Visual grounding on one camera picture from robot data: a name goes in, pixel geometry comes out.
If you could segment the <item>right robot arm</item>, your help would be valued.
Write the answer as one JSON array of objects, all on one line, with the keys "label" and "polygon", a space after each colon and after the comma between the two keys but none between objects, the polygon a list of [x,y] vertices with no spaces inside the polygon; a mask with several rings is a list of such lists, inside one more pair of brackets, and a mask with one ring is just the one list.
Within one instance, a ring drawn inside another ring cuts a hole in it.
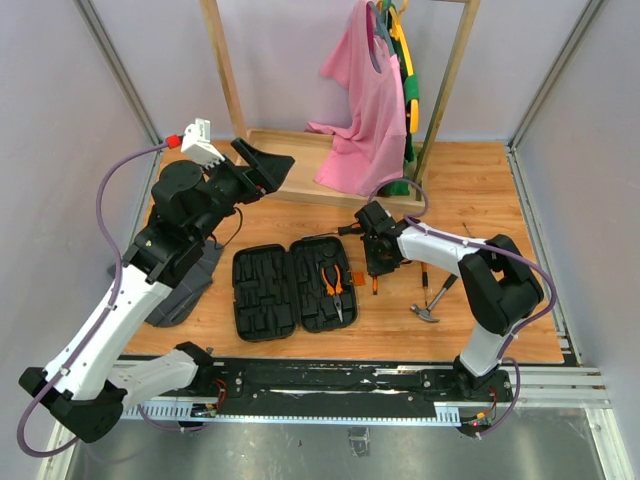
[{"label": "right robot arm", "polygon": [[471,337],[453,363],[453,387],[466,400],[486,392],[504,355],[507,339],[543,301],[535,264],[521,256],[510,237],[463,237],[417,223],[396,221],[373,201],[355,213],[362,228],[367,272],[376,278],[404,261],[447,271],[462,281],[476,321]]}]

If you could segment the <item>claw hammer black grip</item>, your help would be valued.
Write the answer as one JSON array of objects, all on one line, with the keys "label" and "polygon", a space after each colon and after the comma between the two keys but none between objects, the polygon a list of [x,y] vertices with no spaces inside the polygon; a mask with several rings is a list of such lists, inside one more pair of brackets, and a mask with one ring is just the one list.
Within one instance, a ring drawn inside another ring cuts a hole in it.
[{"label": "claw hammer black grip", "polygon": [[413,304],[410,307],[410,310],[422,321],[427,323],[438,323],[439,319],[433,316],[433,310],[442,299],[442,297],[447,293],[448,290],[456,283],[458,280],[458,276],[454,274],[450,274],[449,277],[443,283],[441,289],[436,294],[436,296],[431,300],[431,302],[424,308],[419,307],[416,304]]}]

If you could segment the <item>black plastic tool case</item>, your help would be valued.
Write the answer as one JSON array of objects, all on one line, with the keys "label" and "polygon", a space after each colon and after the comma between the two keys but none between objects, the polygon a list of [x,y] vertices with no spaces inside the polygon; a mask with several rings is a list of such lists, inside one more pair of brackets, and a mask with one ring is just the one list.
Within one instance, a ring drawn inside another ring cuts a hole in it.
[{"label": "black plastic tool case", "polygon": [[[321,276],[323,267],[333,274],[334,264],[341,270],[343,323]],[[298,327],[309,333],[346,328],[359,313],[347,253],[335,236],[240,250],[232,286],[236,332],[247,342],[287,338]]]}]

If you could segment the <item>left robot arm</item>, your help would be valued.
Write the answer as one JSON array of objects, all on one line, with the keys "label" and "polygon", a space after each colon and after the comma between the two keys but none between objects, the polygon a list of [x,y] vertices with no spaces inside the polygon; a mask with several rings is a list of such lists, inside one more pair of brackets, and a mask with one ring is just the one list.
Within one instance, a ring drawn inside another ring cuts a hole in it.
[{"label": "left robot arm", "polygon": [[153,206],[146,226],[126,251],[115,255],[114,279],[96,309],[68,345],[46,366],[29,367],[19,378],[32,401],[19,420],[20,448],[33,457],[45,452],[28,446],[29,416],[43,406],[76,439],[93,443],[122,414],[172,390],[200,396],[214,383],[214,360],[191,342],[135,367],[115,363],[140,325],[168,298],[202,258],[216,227],[239,204],[278,191],[295,164],[291,156],[261,151],[242,138],[231,145],[243,158],[235,164],[210,141],[209,121],[197,118],[164,147],[183,159],[164,167],[151,189]]}]

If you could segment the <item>orange black pliers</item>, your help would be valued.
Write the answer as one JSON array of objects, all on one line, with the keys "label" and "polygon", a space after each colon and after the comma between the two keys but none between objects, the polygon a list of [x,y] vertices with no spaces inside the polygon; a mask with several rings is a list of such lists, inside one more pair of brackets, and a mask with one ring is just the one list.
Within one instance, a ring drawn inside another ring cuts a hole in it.
[{"label": "orange black pliers", "polygon": [[321,269],[321,276],[326,287],[327,295],[333,300],[334,307],[336,309],[338,319],[341,323],[344,322],[343,308],[341,301],[341,294],[343,293],[343,287],[341,282],[341,270],[338,264],[332,266],[333,274],[328,274],[328,268],[323,267]]}]

